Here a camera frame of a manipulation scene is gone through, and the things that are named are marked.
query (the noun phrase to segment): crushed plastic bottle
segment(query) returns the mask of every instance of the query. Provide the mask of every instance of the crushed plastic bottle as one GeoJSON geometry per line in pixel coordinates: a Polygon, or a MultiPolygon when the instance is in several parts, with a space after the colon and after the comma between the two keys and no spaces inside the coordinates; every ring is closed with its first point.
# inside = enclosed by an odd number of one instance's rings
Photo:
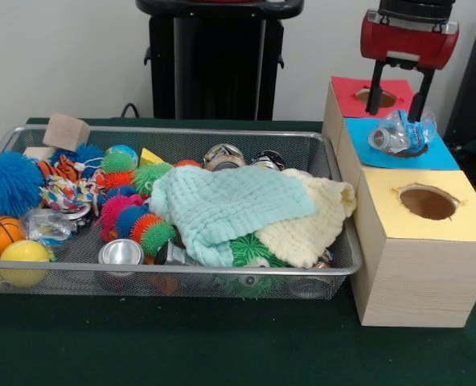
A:
{"type": "Polygon", "coordinates": [[[370,133],[368,143],[384,153],[397,154],[404,151],[418,154],[437,135],[437,119],[431,109],[426,108],[421,121],[415,123],[408,121],[408,114],[404,110],[396,110],[370,133]]]}

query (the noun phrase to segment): green ball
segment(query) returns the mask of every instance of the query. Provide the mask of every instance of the green ball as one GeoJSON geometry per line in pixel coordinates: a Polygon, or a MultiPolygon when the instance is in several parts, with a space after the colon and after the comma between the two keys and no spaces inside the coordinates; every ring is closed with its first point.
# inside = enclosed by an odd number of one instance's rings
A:
{"type": "Polygon", "coordinates": [[[136,168],[133,158],[127,153],[109,153],[102,158],[102,170],[105,173],[118,173],[120,171],[131,171],[136,168]]]}
{"type": "Polygon", "coordinates": [[[155,257],[159,249],[168,241],[175,242],[177,233],[174,227],[165,221],[154,224],[142,236],[142,248],[146,255],[155,257]]]}
{"type": "Polygon", "coordinates": [[[172,165],[166,162],[138,167],[133,181],[137,192],[140,195],[150,195],[152,185],[170,169],[172,169],[172,165]]]}
{"type": "Polygon", "coordinates": [[[245,267],[258,257],[266,259],[273,268],[289,267],[284,261],[275,257],[253,233],[231,241],[231,250],[234,256],[232,265],[235,267],[245,267]]]}

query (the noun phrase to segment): yellow paper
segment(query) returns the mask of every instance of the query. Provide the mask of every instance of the yellow paper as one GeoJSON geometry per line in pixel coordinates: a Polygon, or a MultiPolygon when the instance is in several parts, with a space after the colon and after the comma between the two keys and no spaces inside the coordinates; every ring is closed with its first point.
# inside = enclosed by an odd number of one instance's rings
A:
{"type": "Polygon", "coordinates": [[[375,209],[387,237],[476,241],[476,192],[462,171],[393,170],[363,168],[375,209]],[[429,220],[406,208],[399,189],[420,184],[436,187],[459,201],[455,213],[444,220],[429,220]]]}
{"type": "Polygon", "coordinates": [[[159,163],[164,163],[160,157],[154,154],[152,151],[147,149],[142,149],[142,156],[140,157],[140,166],[144,165],[157,165],[159,163]]]}

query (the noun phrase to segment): wire mesh basket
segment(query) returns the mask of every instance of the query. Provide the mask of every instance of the wire mesh basket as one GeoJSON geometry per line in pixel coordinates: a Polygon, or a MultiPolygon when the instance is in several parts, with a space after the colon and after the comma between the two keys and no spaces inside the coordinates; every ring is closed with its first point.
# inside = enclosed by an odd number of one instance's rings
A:
{"type": "MultiPolygon", "coordinates": [[[[43,125],[12,130],[1,141],[0,152],[22,153],[28,146],[41,146],[44,133],[43,125]]],[[[241,149],[248,160],[262,150],[275,150],[283,154],[287,167],[309,171],[316,177],[340,179],[331,144],[316,133],[92,127],[89,142],[102,149],[125,144],[137,153],[145,147],[172,163],[184,158],[202,160],[213,145],[226,142],[241,149]]],[[[27,284],[38,283],[17,288],[2,280],[0,293],[328,300],[361,266],[359,242],[350,219],[330,247],[334,254],[330,269],[108,267],[97,263],[103,245],[101,226],[93,224],[66,243],[56,254],[57,262],[0,261],[2,278],[17,275],[27,284]]]]}

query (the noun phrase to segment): cream knitted blanket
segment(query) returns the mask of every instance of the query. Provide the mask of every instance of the cream knitted blanket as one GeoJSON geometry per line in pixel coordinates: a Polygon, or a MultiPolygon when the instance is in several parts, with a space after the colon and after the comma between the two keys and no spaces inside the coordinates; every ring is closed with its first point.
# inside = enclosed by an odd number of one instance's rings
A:
{"type": "Polygon", "coordinates": [[[356,209],[354,188],[349,183],[307,177],[295,169],[283,173],[302,181],[318,211],[311,216],[267,225],[256,236],[280,260],[294,267],[311,268],[334,243],[343,221],[356,209]]]}

